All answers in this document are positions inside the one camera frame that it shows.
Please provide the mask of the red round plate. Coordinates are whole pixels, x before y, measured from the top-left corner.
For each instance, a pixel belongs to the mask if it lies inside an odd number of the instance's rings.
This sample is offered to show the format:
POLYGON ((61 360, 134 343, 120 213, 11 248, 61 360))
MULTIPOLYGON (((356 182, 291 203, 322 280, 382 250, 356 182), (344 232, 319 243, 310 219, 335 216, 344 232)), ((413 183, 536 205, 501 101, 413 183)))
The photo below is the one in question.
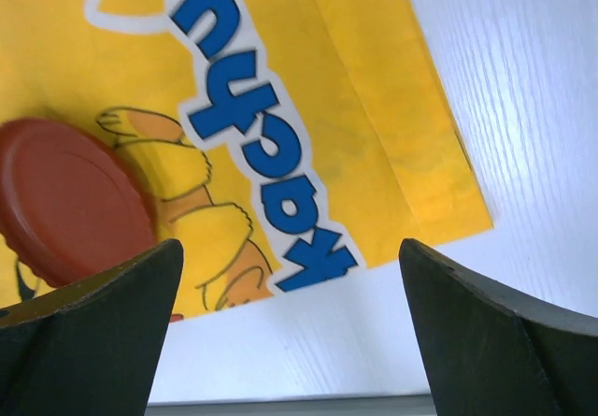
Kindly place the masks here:
POLYGON ((68 124, 23 118, 1 126, 1 234, 59 288, 157 242, 155 212, 128 167, 68 124))

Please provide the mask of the yellow Pikachu placemat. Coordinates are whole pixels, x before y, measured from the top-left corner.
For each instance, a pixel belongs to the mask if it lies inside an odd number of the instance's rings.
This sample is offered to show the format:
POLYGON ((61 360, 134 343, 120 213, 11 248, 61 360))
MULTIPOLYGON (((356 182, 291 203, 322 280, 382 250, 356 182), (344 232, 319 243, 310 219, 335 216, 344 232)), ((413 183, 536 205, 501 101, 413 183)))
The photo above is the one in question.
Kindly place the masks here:
MULTIPOLYGON (((408 0, 1 0, 1 126, 105 144, 179 240, 176 321, 492 226, 408 0)), ((55 289, 1 234, 1 302, 55 289)))

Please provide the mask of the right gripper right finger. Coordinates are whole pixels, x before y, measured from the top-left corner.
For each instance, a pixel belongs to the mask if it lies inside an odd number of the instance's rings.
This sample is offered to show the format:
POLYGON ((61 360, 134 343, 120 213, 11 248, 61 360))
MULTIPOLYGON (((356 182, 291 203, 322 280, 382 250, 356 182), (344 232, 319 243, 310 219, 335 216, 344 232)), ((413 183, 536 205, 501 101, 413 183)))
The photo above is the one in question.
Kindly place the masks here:
POLYGON ((413 238, 399 263, 440 415, 594 415, 597 320, 478 274, 413 238))

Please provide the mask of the aluminium front rail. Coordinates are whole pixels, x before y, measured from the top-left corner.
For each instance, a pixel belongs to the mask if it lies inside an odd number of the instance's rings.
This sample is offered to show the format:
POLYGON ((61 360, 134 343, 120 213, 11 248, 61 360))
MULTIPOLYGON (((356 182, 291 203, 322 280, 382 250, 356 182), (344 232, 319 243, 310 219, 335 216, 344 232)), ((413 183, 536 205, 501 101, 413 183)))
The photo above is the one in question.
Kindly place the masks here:
POLYGON ((349 416, 435 415, 429 394, 387 397, 347 397, 271 402, 203 403, 148 406, 146 415, 349 416))

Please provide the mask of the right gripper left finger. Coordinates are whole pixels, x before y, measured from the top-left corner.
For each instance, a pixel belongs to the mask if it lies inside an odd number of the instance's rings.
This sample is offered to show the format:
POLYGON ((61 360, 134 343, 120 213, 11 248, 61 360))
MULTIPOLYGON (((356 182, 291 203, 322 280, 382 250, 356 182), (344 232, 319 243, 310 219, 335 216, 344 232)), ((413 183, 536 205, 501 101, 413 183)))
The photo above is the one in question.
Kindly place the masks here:
POLYGON ((2 308, 2 414, 144 414, 182 267, 183 248, 168 239, 2 308))

